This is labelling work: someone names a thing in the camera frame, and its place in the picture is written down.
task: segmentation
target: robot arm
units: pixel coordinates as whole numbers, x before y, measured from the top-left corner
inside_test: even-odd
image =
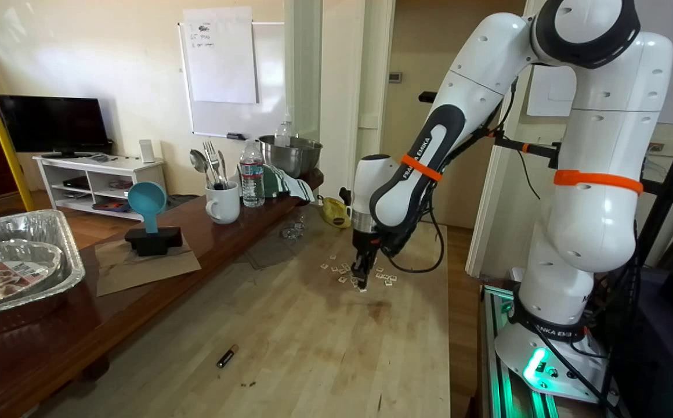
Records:
[[[617,270],[633,253],[640,164],[671,59],[666,37],[640,33],[633,0],[547,0],[530,20],[488,17],[453,60],[410,152],[399,163],[372,156],[358,164],[358,289],[367,286],[379,251],[401,251],[443,168],[474,145],[519,73],[530,63],[571,64],[579,83],[554,191],[533,227],[516,319],[495,349],[532,388],[602,401],[603,356],[581,333],[581,315],[595,272]],[[528,373],[532,357],[542,357],[532,350],[545,347],[560,361]]]
[[[388,156],[363,157],[355,174],[355,262],[360,291],[377,251],[395,256],[423,219],[443,168],[478,139],[509,85],[533,60],[530,20],[488,17],[454,55],[430,116],[401,164]]]

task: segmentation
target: wooden tabletop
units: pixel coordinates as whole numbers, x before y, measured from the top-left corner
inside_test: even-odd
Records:
[[[448,262],[381,256],[360,292],[352,232],[302,213],[302,236],[272,229],[40,416],[450,416]],[[436,251],[420,222],[395,262]]]
[[[94,364],[103,364],[297,207],[297,199],[276,199],[244,210],[233,226],[214,226],[202,198],[185,201],[168,211],[160,226],[182,227],[202,270],[104,297],[94,292],[97,279],[94,249],[82,251],[85,282],[53,300],[45,315],[0,333],[0,416],[25,413]]]

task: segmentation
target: bottle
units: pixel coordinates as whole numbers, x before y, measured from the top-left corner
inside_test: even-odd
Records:
[[[290,147],[290,136],[292,136],[292,121],[283,121],[282,131],[273,134],[273,147]]]
[[[265,204],[265,161],[257,139],[246,141],[244,157],[240,163],[240,185],[244,207]]]

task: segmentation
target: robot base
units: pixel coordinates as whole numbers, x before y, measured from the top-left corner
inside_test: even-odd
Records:
[[[593,388],[602,390],[606,373],[606,357],[589,336],[569,343],[551,342],[575,366]],[[517,373],[532,390],[596,405],[593,393],[569,366],[545,347],[545,342],[519,322],[509,322],[495,338],[499,361]]]

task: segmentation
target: tv stand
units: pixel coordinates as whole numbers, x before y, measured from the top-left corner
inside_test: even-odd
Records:
[[[61,161],[73,161],[73,157],[82,157],[79,153],[45,153],[43,157],[61,157]]]
[[[166,188],[163,161],[109,157],[99,163],[82,156],[36,156],[36,163],[53,210],[141,220],[139,213],[131,211],[127,191],[139,181]]]

